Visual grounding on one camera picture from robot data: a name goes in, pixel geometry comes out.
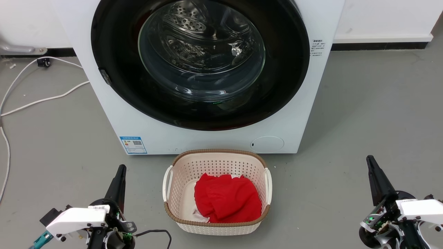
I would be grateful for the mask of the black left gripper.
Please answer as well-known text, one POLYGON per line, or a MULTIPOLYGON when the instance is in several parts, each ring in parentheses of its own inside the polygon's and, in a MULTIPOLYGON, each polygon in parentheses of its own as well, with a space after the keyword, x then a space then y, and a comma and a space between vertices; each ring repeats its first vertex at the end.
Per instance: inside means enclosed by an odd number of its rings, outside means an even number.
POLYGON ((90 204, 93 208, 109 205, 109 213, 105 214, 104 222, 100 225, 87 229, 87 249, 135 249, 132 234, 137 227, 124 217, 126 171, 127 167, 120 165, 106 192, 105 200, 96 200, 90 204))

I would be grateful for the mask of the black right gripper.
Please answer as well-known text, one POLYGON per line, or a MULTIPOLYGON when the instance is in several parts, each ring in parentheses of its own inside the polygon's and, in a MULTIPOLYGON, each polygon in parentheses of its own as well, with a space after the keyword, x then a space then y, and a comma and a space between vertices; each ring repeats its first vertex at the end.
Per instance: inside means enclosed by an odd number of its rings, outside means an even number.
POLYGON ((414 196, 397 192, 374 156, 367 156, 368 177, 374 210, 361 222, 359 237, 371 249, 428 249, 420 232, 421 221, 400 218, 397 201, 414 196))

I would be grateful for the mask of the white front-load washing machine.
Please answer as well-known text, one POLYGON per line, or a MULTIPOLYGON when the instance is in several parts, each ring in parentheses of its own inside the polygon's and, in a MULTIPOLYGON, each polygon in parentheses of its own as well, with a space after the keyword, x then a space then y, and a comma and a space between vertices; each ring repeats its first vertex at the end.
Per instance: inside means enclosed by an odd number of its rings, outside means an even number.
POLYGON ((314 100, 327 64, 346 0, 291 0, 298 8, 311 42, 326 43, 322 56, 309 57, 306 77, 294 97, 270 117, 249 126, 219 131, 184 129, 161 122, 120 97, 107 85, 95 61, 91 28, 101 0, 50 0, 76 56, 109 123, 115 140, 126 153, 120 137, 141 137, 147 155, 172 155, 195 149, 235 149, 254 152, 250 144, 264 136, 279 137, 284 147, 277 154, 299 150, 314 100))

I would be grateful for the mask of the round black glass washer door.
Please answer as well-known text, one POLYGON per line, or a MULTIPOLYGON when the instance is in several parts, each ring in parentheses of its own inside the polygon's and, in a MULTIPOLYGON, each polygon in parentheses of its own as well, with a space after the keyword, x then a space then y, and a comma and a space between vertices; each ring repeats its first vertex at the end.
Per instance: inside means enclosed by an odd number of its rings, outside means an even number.
POLYGON ((264 120, 298 92, 308 70, 309 39, 291 0, 212 0, 238 10, 265 44, 265 64, 247 90, 225 101, 190 101, 169 94, 146 71, 138 51, 139 32, 154 11, 184 0, 101 0, 91 28, 98 69, 113 90, 145 115, 184 129, 237 129, 264 120))

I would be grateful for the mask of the blue energy label sticker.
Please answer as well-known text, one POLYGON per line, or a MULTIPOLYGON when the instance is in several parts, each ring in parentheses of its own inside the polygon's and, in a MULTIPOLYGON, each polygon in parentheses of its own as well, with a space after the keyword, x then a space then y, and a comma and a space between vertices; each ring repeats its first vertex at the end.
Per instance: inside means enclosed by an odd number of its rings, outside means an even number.
POLYGON ((141 137, 120 137, 127 155, 147 155, 147 150, 141 137))

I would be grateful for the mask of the cream plastic laundry basket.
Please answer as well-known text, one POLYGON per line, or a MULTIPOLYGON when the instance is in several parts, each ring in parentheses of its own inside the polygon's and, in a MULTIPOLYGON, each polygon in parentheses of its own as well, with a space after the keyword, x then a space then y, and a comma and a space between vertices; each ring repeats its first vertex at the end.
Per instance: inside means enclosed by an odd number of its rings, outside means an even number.
POLYGON ((164 174, 162 197, 167 215, 188 233, 239 236, 253 233, 267 216, 272 202, 272 175, 255 153, 226 149, 204 149, 179 154, 164 174), (209 223, 192 218, 194 187, 203 174, 245 176, 258 191, 261 215, 251 222, 209 223))

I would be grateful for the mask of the red garment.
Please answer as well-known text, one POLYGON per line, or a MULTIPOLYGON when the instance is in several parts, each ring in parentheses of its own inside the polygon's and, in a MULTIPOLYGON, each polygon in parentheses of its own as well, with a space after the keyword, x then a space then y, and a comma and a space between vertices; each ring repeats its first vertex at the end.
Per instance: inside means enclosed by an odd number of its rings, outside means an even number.
POLYGON ((194 190, 196 209, 206 222, 252 222, 262 214, 258 191, 245 176, 203 174, 194 190))

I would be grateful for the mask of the round white filter cover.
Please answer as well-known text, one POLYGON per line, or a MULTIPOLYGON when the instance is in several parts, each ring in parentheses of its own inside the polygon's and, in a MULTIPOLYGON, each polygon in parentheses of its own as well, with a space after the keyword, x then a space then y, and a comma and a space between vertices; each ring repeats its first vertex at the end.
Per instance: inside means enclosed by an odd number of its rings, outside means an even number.
POLYGON ((279 137, 264 136, 253 140, 250 147, 257 154, 276 153, 284 147, 284 141, 279 137))

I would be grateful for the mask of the small printed text sticker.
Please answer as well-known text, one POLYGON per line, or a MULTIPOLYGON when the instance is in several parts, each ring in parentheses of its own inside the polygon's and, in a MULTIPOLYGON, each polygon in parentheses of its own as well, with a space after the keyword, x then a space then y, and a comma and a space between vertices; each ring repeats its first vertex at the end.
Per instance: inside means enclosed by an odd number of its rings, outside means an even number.
POLYGON ((322 39, 314 39, 311 42, 310 55, 311 56, 322 56, 325 50, 326 43, 322 39))

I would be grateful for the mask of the steel washer drum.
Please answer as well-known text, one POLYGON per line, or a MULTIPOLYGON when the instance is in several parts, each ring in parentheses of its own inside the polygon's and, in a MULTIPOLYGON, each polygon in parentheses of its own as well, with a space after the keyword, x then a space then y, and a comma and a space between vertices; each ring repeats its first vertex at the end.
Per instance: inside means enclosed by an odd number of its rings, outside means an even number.
POLYGON ((212 0, 169 3, 138 35, 146 71, 167 93, 190 101, 225 101, 250 88, 265 64, 265 44, 238 10, 212 0))

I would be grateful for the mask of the grey metal foot bracket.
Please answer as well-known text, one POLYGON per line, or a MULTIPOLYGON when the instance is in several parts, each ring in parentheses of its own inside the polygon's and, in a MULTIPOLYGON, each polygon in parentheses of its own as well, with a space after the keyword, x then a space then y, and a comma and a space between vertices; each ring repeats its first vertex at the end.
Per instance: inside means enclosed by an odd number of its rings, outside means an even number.
POLYGON ((0 34, 0 55, 2 56, 40 56, 48 52, 44 47, 13 45, 0 34))

